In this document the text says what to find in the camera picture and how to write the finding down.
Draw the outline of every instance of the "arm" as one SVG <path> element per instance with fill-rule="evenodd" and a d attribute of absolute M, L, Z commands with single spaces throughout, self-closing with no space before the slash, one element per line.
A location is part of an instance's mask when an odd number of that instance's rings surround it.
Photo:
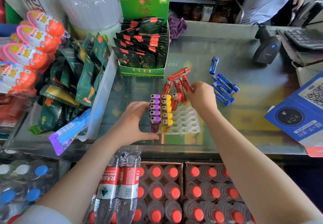
<path fill-rule="evenodd" d="M 238 132 L 218 111 L 213 87 L 196 82 L 187 92 L 207 124 L 220 156 L 257 223 L 303 223 L 323 215 L 273 161 Z"/>
<path fill-rule="evenodd" d="M 159 139 L 157 134 L 139 130 L 139 120 L 148 107 L 147 102 L 130 103 L 108 133 L 96 140 L 81 160 L 37 204 L 58 211 L 72 223 L 81 223 L 116 150 L 138 140 Z"/>

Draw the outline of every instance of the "kinder joy egg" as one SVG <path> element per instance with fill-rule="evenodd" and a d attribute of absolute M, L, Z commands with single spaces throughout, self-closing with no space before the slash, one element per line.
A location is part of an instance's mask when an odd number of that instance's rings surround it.
<path fill-rule="evenodd" d="M 61 22 L 43 12 L 30 10 L 27 12 L 27 19 L 34 27 L 46 31 L 53 37 L 60 39 L 65 33 L 65 28 Z"/>
<path fill-rule="evenodd" d="M 43 30 L 33 26 L 18 26 L 17 34 L 27 45 L 39 51 L 50 53 L 58 48 L 57 41 Z"/>
<path fill-rule="evenodd" d="M 35 72 L 26 70 L 23 65 L 0 63 L 0 81 L 15 90 L 33 89 L 37 81 Z"/>
<path fill-rule="evenodd" d="M 13 33 L 10 35 L 11 42 L 16 42 L 16 43 L 24 43 L 22 39 L 18 36 L 18 34 Z"/>
<path fill-rule="evenodd" d="M 29 21 L 23 20 L 19 23 L 19 25 L 24 25 L 24 26 L 32 26 Z"/>
<path fill-rule="evenodd" d="M 26 44 L 9 43 L 2 50 L 10 62 L 21 64 L 33 71 L 45 68 L 50 62 L 47 54 Z"/>

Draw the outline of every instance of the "bottle label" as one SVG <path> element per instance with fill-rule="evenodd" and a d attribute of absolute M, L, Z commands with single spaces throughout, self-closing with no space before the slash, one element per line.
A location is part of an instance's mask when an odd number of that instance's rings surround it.
<path fill-rule="evenodd" d="M 106 167 L 98 187 L 98 199 L 113 199 L 117 197 L 118 167 Z"/>
<path fill-rule="evenodd" d="M 123 199 L 137 198 L 140 170 L 137 167 L 122 168 L 122 184 L 118 197 Z"/>

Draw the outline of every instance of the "person's left hand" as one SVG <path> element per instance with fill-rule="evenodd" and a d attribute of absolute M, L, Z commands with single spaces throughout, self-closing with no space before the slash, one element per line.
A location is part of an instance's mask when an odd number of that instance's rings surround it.
<path fill-rule="evenodd" d="M 298 10 L 304 3 L 305 0 L 294 0 L 293 1 L 293 5 L 297 4 L 293 9 L 292 11 L 294 10 Z"/>
<path fill-rule="evenodd" d="M 119 146 L 127 146 L 138 140 L 158 140 L 159 136 L 155 133 L 144 133 L 139 130 L 139 121 L 149 103 L 137 101 L 130 103 L 119 120 L 111 127 L 108 134 L 117 138 Z"/>

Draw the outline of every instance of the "red bottle cap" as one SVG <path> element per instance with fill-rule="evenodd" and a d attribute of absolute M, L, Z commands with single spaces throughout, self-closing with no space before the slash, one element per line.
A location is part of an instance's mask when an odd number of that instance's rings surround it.
<path fill-rule="evenodd" d="M 252 219 L 252 221 L 253 221 L 255 224 L 257 224 L 257 223 L 256 223 L 256 221 L 255 221 L 255 219 L 254 219 L 254 217 L 253 217 L 253 215 L 251 215 L 251 219 Z"/>
<path fill-rule="evenodd" d="M 237 191 L 236 189 L 232 188 L 232 187 L 230 187 L 230 188 L 228 189 L 228 194 L 229 194 L 229 196 L 230 196 L 231 198 L 233 198 L 233 199 L 237 199 L 237 198 L 239 198 L 239 193 L 238 193 L 238 191 Z"/>
<path fill-rule="evenodd" d="M 160 222 L 161 218 L 162 218 L 162 214 L 160 213 L 159 210 L 153 210 L 151 212 L 151 220 L 152 220 L 152 222 L 158 223 L 158 222 Z"/>
<path fill-rule="evenodd" d="M 173 187 L 171 189 L 171 196 L 174 198 L 174 199 L 178 199 L 180 197 L 180 189 L 178 189 L 177 187 Z"/>
<path fill-rule="evenodd" d="M 145 193 L 145 190 L 142 186 L 138 187 L 138 198 L 142 198 L 143 194 Z"/>
<path fill-rule="evenodd" d="M 142 167 L 139 167 L 139 177 L 142 177 L 144 173 L 144 169 Z"/>
<path fill-rule="evenodd" d="M 209 177 L 216 177 L 216 169 L 214 169 L 213 167 L 209 168 L 207 170 L 207 174 L 209 175 Z"/>
<path fill-rule="evenodd" d="M 156 187 L 153 191 L 152 191 L 152 195 L 154 195 L 155 198 L 161 198 L 163 194 L 163 191 L 160 187 Z"/>
<path fill-rule="evenodd" d="M 210 190 L 210 194 L 213 198 L 220 198 L 221 192 L 218 188 L 212 187 Z"/>
<path fill-rule="evenodd" d="M 193 186 L 192 187 L 192 194 L 193 194 L 194 197 L 199 198 L 201 196 L 201 193 L 202 193 L 202 191 L 198 186 Z"/>
<path fill-rule="evenodd" d="M 175 167 L 172 167 L 172 168 L 169 170 L 169 175 L 170 175 L 172 178 L 175 178 L 175 177 L 178 175 L 178 170 L 177 170 Z"/>
<path fill-rule="evenodd" d="M 193 177 L 197 177 L 199 174 L 200 174 L 200 170 L 199 170 L 198 167 L 194 166 L 194 167 L 191 168 L 191 175 Z"/>
<path fill-rule="evenodd" d="M 113 217 L 112 217 L 112 220 L 111 220 L 111 224 L 116 224 L 117 223 L 117 213 L 114 212 L 113 213 Z"/>
<path fill-rule="evenodd" d="M 160 176 L 160 174 L 162 173 L 161 172 L 161 170 L 160 170 L 160 168 L 158 168 L 158 167 L 154 167 L 153 169 L 152 169 L 152 175 L 154 176 L 154 177 L 159 177 Z"/>
<path fill-rule="evenodd" d="M 242 224 L 244 222 L 243 214 L 237 210 L 232 212 L 232 218 L 236 223 Z"/>
<path fill-rule="evenodd" d="M 220 210 L 215 210 L 213 212 L 213 218 L 218 223 L 224 222 L 224 214 Z"/>
<path fill-rule="evenodd" d="M 90 224 L 94 224 L 94 211 L 91 212 L 88 221 L 90 222 Z"/>
<path fill-rule="evenodd" d="M 201 210 L 200 208 L 193 210 L 193 215 L 197 221 L 202 221 L 204 218 L 203 210 Z"/>
<path fill-rule="evenodd" d="M 141 210 L 136 209 L 135 216 L 133 217 L 133 221 L 140 221 L 140 218 L 141 218 Z"/>
<path fill-rule="evenodd" d="M 224 175 L 225 175 L 226 177 L 230 177 L 230 176 L 229 176 L 228 171 L 226 170 L 226 168 L 224 169 Z"/>
<path fill-rule="evenodd" d="M 15 220 L 17 220 L 21 215 L 16 215 L 16 216 L 13 216 L 9 219 L 9 221 L 7 222 L 7 224 L 11 224 L 13 223 Z"/>
<path fill-rule="evenodd" d="M 173 210 L 172 212 L 172 220 L 175 223 L 179 223 L 182 220 L 182 214 L 179 210 Z"/>

